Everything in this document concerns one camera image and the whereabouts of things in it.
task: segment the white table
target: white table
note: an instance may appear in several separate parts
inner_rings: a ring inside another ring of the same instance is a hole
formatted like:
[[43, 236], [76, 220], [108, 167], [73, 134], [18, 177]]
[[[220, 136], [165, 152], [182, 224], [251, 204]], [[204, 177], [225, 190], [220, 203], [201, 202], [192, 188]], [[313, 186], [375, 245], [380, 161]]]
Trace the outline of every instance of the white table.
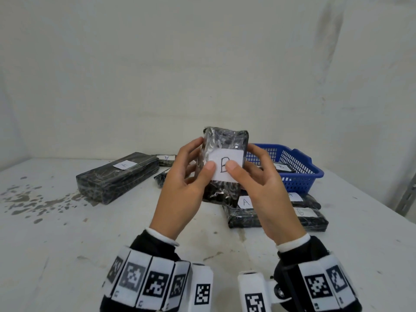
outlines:
[[[0, 173], [1, 311], [98, 311], [114, 257], [149, 224], [160, 193], [152, 177], [109, 205], [91, 205], [77, 195], [75, 176], [107, 162], [31, 159]], [[364, 311], [415, 311], [416, 225], [330, 171], [311, 194], [330, 223], [316, 235], [343, 263]], [[38, 216], [31, 200], [42, 197], [49, 213]], [[237, 274], [270, 276], [278, 262], [261, 228], [230, 230], [218, 205], [202, 203], [178, 242], [182, 258], [214, 271], [212, 311], [240, 311]]]

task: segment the package held in hands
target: package held in hands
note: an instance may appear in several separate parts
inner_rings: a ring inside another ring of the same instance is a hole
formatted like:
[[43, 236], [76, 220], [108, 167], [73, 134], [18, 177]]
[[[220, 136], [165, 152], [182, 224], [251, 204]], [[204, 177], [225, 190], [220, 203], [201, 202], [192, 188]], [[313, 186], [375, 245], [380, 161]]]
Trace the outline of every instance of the package held in hands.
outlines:
[[76, 176], [80, 193], [106, 205], [159, 170], [159, 159], [134, 152]]
[[216, 163], [216, 172], [205, 187], [203, 200], [209, 203], [237, 207], [241, 186], [226, 171], [228, 160], [244, 166], [247, 154], [248, 132], [218, 127], [204, 129], [204, 141], [198, 157], [195, 176], [208, 161]]

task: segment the white wall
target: white wall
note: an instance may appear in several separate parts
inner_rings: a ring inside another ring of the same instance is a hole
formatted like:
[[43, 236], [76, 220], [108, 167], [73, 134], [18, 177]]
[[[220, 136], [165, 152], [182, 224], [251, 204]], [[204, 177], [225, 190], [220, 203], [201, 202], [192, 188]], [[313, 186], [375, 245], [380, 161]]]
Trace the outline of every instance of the white wall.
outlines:
[[33, 156], [247, 129], [394, 206], [416, 171], [412, 2], [4, 0], [0, 59]]
[[0, 69], [0, 171], [28, 157], [28, 150], [4, 90], [3, 74]]

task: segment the blue plastic basket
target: blue plastic basket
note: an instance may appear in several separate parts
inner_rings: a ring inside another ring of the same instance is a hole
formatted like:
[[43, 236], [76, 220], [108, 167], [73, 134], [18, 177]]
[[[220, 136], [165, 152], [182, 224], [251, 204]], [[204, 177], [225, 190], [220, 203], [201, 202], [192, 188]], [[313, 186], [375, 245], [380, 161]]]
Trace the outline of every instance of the blue plastic basket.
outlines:
[[[324, 171], [312, 164], [312, 159], [298, 149], [291, 150], [280, 144], [255, 143], [265, 149], [274, 162], [288, 163], [296, 173], [279, 173], [288, 192], [306, 194], [311, 189], [315, 179], [324, 177]], [[247, 160], [260, 165], [260, 160], [254, 154], [247, 152]]]

